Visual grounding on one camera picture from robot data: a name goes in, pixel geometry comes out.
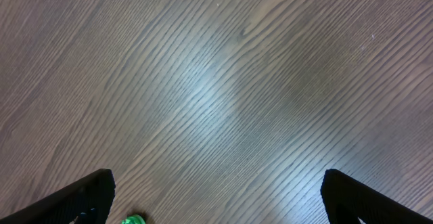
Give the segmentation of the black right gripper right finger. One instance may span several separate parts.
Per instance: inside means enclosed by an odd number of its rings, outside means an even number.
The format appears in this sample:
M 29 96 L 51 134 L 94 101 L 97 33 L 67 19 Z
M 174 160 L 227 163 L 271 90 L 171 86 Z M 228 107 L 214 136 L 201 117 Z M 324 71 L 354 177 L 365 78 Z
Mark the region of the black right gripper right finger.
M 321 197 L 331 224 L 432 224 L 431 219 L 336 169 L 326 170 Z

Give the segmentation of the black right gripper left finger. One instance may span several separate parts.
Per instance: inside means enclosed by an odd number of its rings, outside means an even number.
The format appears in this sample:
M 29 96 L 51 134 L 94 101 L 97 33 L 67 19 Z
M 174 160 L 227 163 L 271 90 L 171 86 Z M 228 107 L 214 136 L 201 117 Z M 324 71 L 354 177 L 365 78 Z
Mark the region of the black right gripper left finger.
M 104 224 L 115 197 L 110 169 L 99 169 L 55 193 L 1 219 L 3 224 Z

